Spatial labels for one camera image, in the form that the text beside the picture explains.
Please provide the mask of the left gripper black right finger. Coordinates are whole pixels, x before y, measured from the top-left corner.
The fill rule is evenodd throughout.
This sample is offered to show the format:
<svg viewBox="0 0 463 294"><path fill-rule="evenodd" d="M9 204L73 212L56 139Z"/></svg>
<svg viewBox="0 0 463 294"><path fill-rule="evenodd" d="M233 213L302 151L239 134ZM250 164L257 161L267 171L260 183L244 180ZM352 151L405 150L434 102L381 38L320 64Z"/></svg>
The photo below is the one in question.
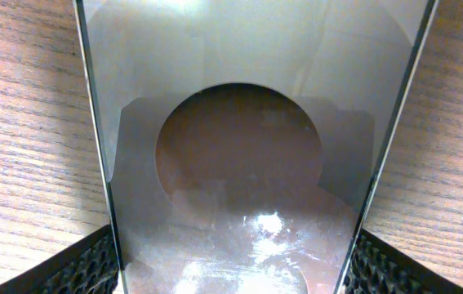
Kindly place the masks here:
<svg viewBox="0 0 463 294"><path fill-rule="evenodd" d="M343 282L345 294L463 294L463 287L362 229Z"/></svg>

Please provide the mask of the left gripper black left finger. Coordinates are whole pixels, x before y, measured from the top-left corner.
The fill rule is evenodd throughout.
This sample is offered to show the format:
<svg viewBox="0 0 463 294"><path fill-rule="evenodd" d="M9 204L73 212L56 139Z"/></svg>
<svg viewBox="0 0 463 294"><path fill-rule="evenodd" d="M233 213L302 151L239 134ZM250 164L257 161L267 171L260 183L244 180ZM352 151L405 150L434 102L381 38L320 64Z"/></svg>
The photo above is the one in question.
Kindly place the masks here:
<svg viewBox="0 0 463 294"><path fill-rule="evenodd" d="M110 225L0 284L0 294L112 294L118 259Z"/></svg>

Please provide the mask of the Samsung Galaxy smartphone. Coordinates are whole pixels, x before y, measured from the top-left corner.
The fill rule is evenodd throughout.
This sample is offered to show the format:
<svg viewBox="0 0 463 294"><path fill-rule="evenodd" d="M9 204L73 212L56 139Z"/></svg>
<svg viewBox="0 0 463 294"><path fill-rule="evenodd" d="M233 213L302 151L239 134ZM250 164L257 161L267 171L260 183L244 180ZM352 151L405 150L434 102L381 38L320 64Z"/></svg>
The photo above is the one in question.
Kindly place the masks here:
<svg viewBox="0 0 463 294"><path fill-rule="evenodd" d="M126 293L337 293L436 2L74 3Z"/></svg>

